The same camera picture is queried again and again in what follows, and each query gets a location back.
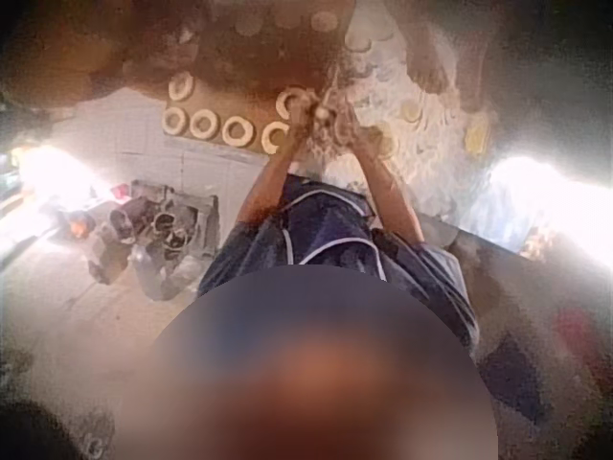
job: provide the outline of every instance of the white tile wall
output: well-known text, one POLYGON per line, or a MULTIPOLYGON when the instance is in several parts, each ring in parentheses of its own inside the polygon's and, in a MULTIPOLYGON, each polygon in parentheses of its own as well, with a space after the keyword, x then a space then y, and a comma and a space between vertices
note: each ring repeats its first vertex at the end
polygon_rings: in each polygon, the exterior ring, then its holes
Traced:
POLYGON ((217 195, 224 241, 265 158, 166 136, 161 125, 164 106, 122 89, 79 104, 75 118, 54 126, 51 143, 109 185, 144 179, 187 194, 217 195))

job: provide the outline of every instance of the white stripe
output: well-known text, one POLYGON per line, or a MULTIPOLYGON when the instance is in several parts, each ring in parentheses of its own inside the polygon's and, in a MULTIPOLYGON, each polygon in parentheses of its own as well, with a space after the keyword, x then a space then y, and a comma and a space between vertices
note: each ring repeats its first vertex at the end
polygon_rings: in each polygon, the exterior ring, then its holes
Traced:
POLYGON ((298 196, 291 203, 289 203, 288 205, 284 206, 282 211, 286 211, 287 209, 291 208, 292 206, 300 203, 303 199, 308 198, 309 196, 317 195, 317 194, 324 194, 324 195, 334 196, 335 198, 338 198, 341 201, 345 201, 355 211, 357 211, 357 214, 359 214, 363 218, 366 217, 366 214, 364 213, 364 211, 362 211, 362 209, 357 204, 355 204, 353 201, 351 201, 348 198, 345 198, 342 195, 336 194, 335 192, 329 192, 328 190, 311 190, 310 192, 306 192, 304 195, 298 196))
POLYGON ((282 230, 285 237, 285 248, 287 250, 287 264, 294 265, 294 247, 291 244, 291 238, 289 237, 289 232, 285 229, 282 230))
POLYGON ((319 254, 321 254, 325 250, 330 249, 331 247, 336 246, 338 244, 345 244, 346 242, 362 242, 364 244, 369 245, 375 251, 376 269, 379 273, 379 278, 382 281, 387 281, 387 277, 385 276, 385 272, 383 271, 383 264, 381 263, 381 256, 379 255, 378 247, 376 247, 376 245, 372 241, 365 240, 363 238, 341 238, 339 240, 329 241, 323 246, 315 249, 309 255, 307 255, 304 259, 300 261, 298 265, 306 265, 308 264, 309 261, 313 260, 313 258, 317 257, 319 254))

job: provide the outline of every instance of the bright light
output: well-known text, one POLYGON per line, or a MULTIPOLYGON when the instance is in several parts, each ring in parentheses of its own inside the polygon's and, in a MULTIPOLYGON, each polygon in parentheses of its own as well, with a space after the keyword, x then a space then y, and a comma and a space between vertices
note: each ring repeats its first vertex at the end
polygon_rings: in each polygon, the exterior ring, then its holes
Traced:
POLYGON ((501 161, 491 181, 505 187, 518 209, 537 211, 542 222, 613 267, 613 190, 572 181, 523 156, 501 161))
POLYGON ((67 209, 79 209, 94 190, 110 196, 110 187, 100 181, 80 161, 50 146, 30 149, 20 156, 19 171, 26 188, 39 202, 55 200, 67 209))

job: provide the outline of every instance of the wooden board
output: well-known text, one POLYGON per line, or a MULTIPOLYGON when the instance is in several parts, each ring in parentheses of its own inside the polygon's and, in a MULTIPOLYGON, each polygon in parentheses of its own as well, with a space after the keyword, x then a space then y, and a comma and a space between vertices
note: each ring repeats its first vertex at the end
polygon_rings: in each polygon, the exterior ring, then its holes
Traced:
MULTIPOLYGON (((326 87, 331 78, 329 69, 351 21, 354 0, 294 2, 300 23, 293 29, 277 27, 278 5, 287 2, 247 7, 247 13, 263 18, 260 31, 252 36, 237 32, 237 21, 245 11, 236 6, 215 11, 215 22, 203 33, 198 60, 191 69, 197 80, 193 94, 186 101, 169 102, 169 106, 184 109, 190 117, 202 108, 213 110, 221 127, 235 115, 249 120, 256 136, 246 149, 255 153, 264 153, 261 132, 266 125, 282 121, 275 102, 283 90, 296 85, 319 92, 326 87), (328 33, 313 31, 311 17, 317 12, 334 13, 338 27, 328 33)), ((184 137, 193 138, 189 130, 184 137)), ((225 145, 221 129, 208 142, 225 145)))

